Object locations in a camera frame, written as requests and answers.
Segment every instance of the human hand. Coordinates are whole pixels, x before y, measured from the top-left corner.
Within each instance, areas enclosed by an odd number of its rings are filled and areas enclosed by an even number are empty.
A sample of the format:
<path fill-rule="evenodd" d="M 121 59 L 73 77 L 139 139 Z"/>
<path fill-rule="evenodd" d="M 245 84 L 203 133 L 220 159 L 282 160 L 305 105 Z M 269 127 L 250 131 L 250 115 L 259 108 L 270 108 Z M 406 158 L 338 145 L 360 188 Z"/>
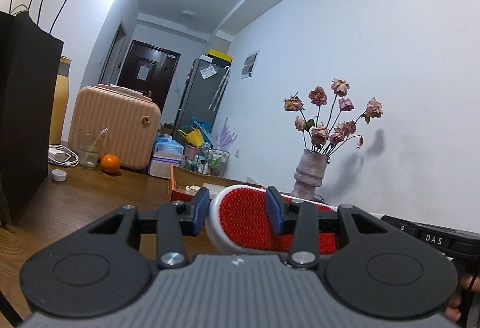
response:
<path fill-rule="evenodd" d="M 460 283 L 465 290 L 468 290 L 470 288 L 472 280 L 472 274 L 465 274 L 462 276 Z M 480 277 L 475 279 L 475 282 L 471 287 L 471 291 L 480 292 Z M 462 297 L 460 296 L 460 294 L 455 293 L 450 299 L 450 303 L 448 304 L 447 310 L 445 311 L 445 316 L 454 323 L 456 323 L 460 319 L 460 311 L 458 309 L 460 303 L 462 303 Z"/>

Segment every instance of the dried flower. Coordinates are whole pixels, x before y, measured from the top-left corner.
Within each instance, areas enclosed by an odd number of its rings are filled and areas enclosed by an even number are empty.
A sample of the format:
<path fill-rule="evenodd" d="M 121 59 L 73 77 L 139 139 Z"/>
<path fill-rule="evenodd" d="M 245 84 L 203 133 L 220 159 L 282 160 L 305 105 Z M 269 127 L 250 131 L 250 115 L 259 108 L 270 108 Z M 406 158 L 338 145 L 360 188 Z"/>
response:
<path fill-rule="evenodd" d="M 353 103 L 350 99 L 340 98 L 338 99 L 338 104 L 340 106 L 340 111 L 352 111 Z"/>
<path fill-rule="evenodd" d="M 363 137 L 360 136 L 360 139 L 358 140 L 358 144 L 355 145 L 355 147 L 356 147 L 357 149 L 360 149 L 360 148 L 362 147 L 362 145 L 363 145 Z"/>
<path fill-rule="evenodd" d="M 336 78 L 332 81 L 332 89 L 335 95 L 338 95 L 342 98 L 347 95 L 347 90 L 350 89 L 350 84 L 345 80 Z"/>
<path fill-rule="evenodd" d="M 298 131 L 304 131 L 306 127 L 307 123 L 305 122 L 305 119 L 303 119 L 302 117 L 297 117 L 295 119 L 295 128 Z"/>
<path fill-rule="evenodd" d="M 322 87 L 316 87 L 309 93 L 308 97 L 316 106 L 325 106 L 327 104 L 327 95 Z"/>
<path fill-rule="evenodd" d="M 311 141 L 315 145 L 325 145 L 329 138 L 329 132 L 326 126 L 321 124 L 320 126 L 314 127 L 311 130 Z"/>
<path fill-rule="evenodd" d="M 339 123 L 337 127 L 335 127 L 335 131 L 347 138 L 357 131 L 357 125 L 354 121 Z"/>
<path fill-rule="evenodd" d="M 330 143 L 332 145 L 337 145 L 339 144 L 340 142 L 342 142 L 344 140 L 343 136 L 340 134 L 340 133 L 333 133 L 331 136 L 330 136 Z"/>
<path fill-rule="evenodd" d="M 303 103 L 297 96 L 285 99 L 285 111 L 300 111 L 303 110 Z"/>
<path fill-rule="evenodd" d="M 382 104 L 377 102 L 376 98 L 372 98 L 367 104 L 365 115 L 370 118 L 380 118 L 382 114 Z"/>

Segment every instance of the white charging cable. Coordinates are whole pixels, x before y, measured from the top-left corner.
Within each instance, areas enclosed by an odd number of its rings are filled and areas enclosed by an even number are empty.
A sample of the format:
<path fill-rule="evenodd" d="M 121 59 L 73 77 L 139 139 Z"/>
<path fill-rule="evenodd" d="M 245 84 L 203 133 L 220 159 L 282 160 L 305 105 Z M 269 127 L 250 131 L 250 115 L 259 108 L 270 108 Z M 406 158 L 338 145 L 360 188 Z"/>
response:
<path fill-rule="evenodd" d="M 63 145 L 49 145 L 49 163 L 72 168 L 78 165 L 78 155 Z"/>

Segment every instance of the dark brown door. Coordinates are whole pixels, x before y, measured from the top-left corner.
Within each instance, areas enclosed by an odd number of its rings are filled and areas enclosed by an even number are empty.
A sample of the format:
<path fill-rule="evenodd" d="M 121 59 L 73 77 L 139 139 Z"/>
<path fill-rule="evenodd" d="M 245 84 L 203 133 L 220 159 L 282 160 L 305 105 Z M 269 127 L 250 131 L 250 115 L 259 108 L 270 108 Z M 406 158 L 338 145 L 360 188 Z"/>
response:
<path fill-rule="evenodd" d="M 180 54 L 133 41 L 118 85 L 141 92 L 163 111 Z"/>

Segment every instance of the gray refrigerator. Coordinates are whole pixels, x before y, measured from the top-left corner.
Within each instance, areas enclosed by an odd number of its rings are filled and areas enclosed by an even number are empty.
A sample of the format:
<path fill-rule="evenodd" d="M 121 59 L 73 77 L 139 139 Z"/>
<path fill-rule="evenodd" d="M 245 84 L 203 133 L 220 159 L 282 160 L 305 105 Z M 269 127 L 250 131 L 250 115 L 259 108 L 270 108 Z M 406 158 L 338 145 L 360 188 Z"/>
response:
<path fill-rule="evenodd" d="M 197 58 L 193 62 L 190 76 L 187 79 L 173 130 L 174 140 L 182 145 L 185 143 L 185 139 L 177 130 L 191 124 L 189 117 L 195 117 L 201 121 L 208 122 L 210 129 L 212 129 L 213 123 L 215 122 L 221 97 L 215 100 L 210 110 L 208 107 L 212 103 L 227 69 L 214 65 L 217 73 L 210 77 L 203 78 L 201 70 L 208 68 L 210 65 L 210 62 Z"/>

